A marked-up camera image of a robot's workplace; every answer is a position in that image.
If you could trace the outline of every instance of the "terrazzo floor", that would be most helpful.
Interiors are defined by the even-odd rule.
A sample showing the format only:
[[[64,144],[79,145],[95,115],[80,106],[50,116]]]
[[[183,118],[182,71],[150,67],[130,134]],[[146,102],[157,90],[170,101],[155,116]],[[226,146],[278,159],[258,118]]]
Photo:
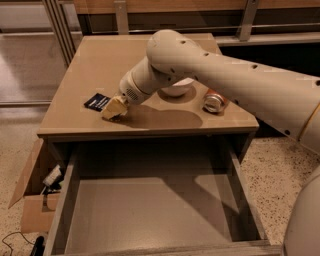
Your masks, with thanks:
[[[48,100],[65,72],[52,35],[0,36],[0,101]],[[0,108],[0,238],[19,231],[23,200],[8,209],[20,172],[46,112],[39,108]],[[297,194],[320,157],[287,138],[256,138],[242,170],[272,244],[281,244]],[[34,241],[38,233],[26,234]],[[30,255],[19,235],[6,239],[13,255]],[[10,255],[3,243],[0,255]]]

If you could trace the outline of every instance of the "round bowl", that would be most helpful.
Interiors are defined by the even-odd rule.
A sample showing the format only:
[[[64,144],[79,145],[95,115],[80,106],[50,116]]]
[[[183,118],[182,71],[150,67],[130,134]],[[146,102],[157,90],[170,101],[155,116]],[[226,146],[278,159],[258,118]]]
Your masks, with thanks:
[[[190,90],[193,81],[191,78],[186,78],[170,87],[162,88],[161,91],[170,97],[180,97]]]

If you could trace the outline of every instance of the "open drawer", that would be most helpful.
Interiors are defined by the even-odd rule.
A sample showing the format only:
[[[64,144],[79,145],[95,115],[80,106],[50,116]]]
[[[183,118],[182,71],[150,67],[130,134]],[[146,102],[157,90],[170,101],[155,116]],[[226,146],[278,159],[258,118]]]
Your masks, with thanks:
[[[79,143],[45,255],[278,255],[223,136]]]

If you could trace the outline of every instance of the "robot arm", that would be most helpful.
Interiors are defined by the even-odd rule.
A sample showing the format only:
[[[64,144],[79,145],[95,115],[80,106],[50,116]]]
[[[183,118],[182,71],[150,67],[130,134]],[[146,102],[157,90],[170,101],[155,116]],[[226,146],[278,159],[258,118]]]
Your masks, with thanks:
[[[111,100],[103,115],[121,114],[129,104],[141,104],[186,77],[320,153],[320,78],[207,52],[171,30],[150,38],[147,56],[123,77],[117,104]]]

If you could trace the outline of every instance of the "electrical cord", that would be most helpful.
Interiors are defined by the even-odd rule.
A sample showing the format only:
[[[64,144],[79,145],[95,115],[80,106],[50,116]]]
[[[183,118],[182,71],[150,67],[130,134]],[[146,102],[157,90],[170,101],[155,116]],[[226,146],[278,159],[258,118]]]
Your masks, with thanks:
[[[2,239],[2,243],[4,243],[6,246],[8,246],[10,248],[10,256],[12,256],[12,253],[13,253],[13,248],[11,247],[10,244],[6,243],[4,240],[7,239],[8,237],[12,236],[12,235],[15,235],[15,234],[20,234],[24,240],[26,240],[26,242],[28,244],[32,244],[34,245],[34,243],[30,242],[20,231],[17,231],[17,232],[12,232],[10,233],[9,235],[5,236],[3,239]]]

